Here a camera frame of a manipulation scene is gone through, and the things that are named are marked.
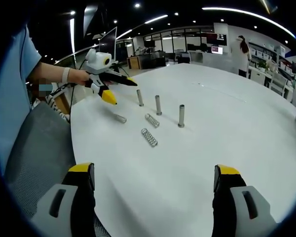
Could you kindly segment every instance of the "metal spring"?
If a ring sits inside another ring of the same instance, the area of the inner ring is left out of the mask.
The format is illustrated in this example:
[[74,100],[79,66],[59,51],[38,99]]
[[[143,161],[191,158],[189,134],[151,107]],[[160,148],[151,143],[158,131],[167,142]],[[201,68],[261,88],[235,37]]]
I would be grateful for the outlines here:
[[145,118],[150,122],[155,128],[159,127],[160,123],[150,114],[146,114]]
[[142,134],[152,147],[155,147],[158,144],[158,141],[151,135],[151,133],[146,128],[142,129]]
[[119,122],[121,122],[121,123],[126,123],[126,121],[127,121],[127,119],[124,118],[124,117],[121,116],[121,115],[117,115],[117,114],[115,114],[115,118],[116,118],[117,121],[119,121]]

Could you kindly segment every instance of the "light blue sleeve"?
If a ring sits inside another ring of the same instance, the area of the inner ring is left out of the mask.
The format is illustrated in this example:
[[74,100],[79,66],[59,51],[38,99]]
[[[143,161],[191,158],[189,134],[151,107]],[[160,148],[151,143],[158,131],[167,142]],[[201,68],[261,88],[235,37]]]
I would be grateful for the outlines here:
[[25,79],[40,58],[26,28],[13,37],[12,45],[0,70],[0,169],[2,174],[5,172],[20,128],[31,111]]
[[22,80],[25,80],[37,63],[40,61],[41,56],[36,50],[32,40],[30,39],[29,30],[26,28],[26,36],[23,46],[23,52],[21,57],[21,67],[22,67]]

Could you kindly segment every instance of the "woman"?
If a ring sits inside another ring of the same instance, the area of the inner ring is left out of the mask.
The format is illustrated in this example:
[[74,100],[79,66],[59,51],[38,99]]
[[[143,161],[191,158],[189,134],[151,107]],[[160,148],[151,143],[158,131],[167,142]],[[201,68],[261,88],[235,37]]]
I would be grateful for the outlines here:
[[247,77],[248,60],[251,60],[251,52],[243,36],[239,36],[231,44],[231,54],[234,68],[238,70],[238,74]]

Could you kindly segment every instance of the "potted plant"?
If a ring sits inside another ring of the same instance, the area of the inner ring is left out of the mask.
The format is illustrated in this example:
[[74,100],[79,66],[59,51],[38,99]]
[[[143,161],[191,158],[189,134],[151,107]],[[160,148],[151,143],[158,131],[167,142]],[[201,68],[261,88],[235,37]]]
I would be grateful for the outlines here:
[[265,73],[265,69],[267,69],[267,65],[265,61],[259,61],[258,68]]

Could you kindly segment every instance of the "striped fabric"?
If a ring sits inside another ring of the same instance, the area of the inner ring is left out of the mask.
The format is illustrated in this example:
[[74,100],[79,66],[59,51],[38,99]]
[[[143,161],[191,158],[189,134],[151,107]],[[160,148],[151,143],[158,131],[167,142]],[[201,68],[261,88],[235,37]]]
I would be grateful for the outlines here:
[[[36,99],[33,103],[32,109],[35,108],[40,103],[40,100]],[[61,110],[57,107],[54,98],[51,95],[46,96],[46,103],[56,112],[59,116],[69,122],[70,116],[61,112]]]

